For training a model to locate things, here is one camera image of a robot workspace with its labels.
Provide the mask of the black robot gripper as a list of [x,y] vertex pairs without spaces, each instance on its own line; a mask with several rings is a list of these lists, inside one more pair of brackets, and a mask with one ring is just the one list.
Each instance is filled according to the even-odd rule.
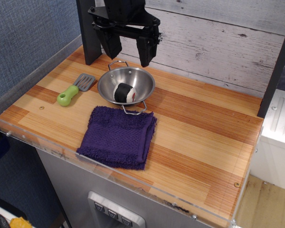
[[148,13],[144,0],[105,0],[104,6],[90,7],[93,28],[105,51],[114,59],[122,50],[120,36],[136,39],[140,63],[147,67],[156,56],[161,40],[160,20]]

